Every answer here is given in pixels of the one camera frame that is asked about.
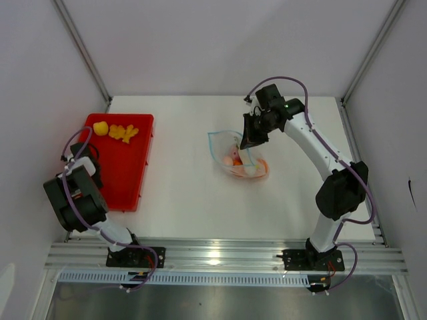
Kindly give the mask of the pink toy egg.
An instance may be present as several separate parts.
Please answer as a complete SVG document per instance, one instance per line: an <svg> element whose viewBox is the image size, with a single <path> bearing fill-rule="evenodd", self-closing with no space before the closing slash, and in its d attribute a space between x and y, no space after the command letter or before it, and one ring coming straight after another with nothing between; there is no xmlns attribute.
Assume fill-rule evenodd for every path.
<svg viewBox="0 0 427 320"><path fill-rule="evenodd" d="M234 165L233 159L229 156L225 156L223 158L223 163L224 163L224 165L227 165L227 166L233 166Z"/></svg>

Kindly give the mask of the purple toy onion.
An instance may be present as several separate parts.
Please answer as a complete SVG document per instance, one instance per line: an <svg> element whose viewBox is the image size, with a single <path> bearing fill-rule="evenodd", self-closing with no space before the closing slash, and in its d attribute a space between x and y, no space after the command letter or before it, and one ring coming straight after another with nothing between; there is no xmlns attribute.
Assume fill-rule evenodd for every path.
<svg viewBox="0 0 427 320"><path fill-rule="evenodd" d="M230 157L233 159L233 161L241 160L238 147L232 146L230 148Z"/></svg>

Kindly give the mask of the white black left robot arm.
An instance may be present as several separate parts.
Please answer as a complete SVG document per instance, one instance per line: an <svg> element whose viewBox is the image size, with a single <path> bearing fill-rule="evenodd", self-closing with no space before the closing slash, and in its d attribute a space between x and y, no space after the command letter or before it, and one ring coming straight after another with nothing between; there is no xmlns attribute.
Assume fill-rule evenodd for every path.
<svg viewBox="0 0 427 320"><path fill-rule="evenodd" d="M135 235L107 216L109 207L100 191L103 183L98 151L82 142L72 144L70 150L70 155L62 156L63 172L43 184L60 225L69 232L87 231L104 241L110 254L121 253L129 266L140 265L145 251Z"/></svg>

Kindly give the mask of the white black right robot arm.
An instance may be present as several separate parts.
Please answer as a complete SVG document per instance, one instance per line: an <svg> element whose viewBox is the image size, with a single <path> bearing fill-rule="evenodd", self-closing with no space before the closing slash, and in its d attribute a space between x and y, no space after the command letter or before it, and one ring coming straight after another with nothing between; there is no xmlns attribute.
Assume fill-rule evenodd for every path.
<svg viewBox="0 0 427 320"><path fill-rule="evenodd" d="M368 167L352 162L327 142L308 111L308 100L285 99L276 85L257 85L245 98L252 110L244 114L240 149L268 142L268 135L280 130L292 139L313 163L322 178L315 201L318 222L305 244L304 259L319 269L337 251L336 239L350 213L364 202L368 191Z"/></svg>

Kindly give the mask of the clear zip top bag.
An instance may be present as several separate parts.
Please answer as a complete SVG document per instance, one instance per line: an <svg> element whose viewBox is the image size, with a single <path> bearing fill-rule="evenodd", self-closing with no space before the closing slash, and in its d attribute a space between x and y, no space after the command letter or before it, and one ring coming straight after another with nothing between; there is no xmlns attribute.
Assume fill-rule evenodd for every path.
<svg viewBox="0 0 427 320"><path fill-rule="evenodd" d="M243 135L224 130L207 134L209 152L213 161L228 175L238 179L261 179L270 168L257 150L240 149Z"/></svg>

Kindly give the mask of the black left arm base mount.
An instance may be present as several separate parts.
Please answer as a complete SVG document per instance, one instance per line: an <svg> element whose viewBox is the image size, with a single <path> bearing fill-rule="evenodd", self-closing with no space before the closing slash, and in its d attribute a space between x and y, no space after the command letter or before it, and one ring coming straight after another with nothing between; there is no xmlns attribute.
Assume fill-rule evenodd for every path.
<svg viewBox="0 0 427 320"><path fill-rule="evenodd" d="M143 249L125 248L121 251L108 250L106 266L121 268L153 268L155 255L151 251Z"/></svg>

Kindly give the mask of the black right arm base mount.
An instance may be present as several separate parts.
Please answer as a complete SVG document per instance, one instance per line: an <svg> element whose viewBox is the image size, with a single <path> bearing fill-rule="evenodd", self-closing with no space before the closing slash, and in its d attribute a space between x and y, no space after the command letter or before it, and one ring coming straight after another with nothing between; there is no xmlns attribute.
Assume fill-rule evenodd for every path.
<svg viewBox="0 0 427 320"><path fill-rule="evenodd" d="M284 263L286 271L344 271L342 252L336 247L318 253L307 249L285 249L277 258Z"/></svg>

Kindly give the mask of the yellow toy ginger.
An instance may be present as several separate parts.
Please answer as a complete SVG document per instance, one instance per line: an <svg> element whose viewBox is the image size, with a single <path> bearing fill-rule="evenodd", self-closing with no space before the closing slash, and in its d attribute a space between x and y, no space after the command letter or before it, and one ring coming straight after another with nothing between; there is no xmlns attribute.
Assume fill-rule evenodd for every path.
<svg viewBox="0 0 427 320"><path fill-rule="evenodd" d="M128 125L127 127L123 127L122 125L111 125L108 135L115 140L121 140L126 144L130 144L131 138L135 137L138 133L139 129L135 128L133 125Z"/></svg>

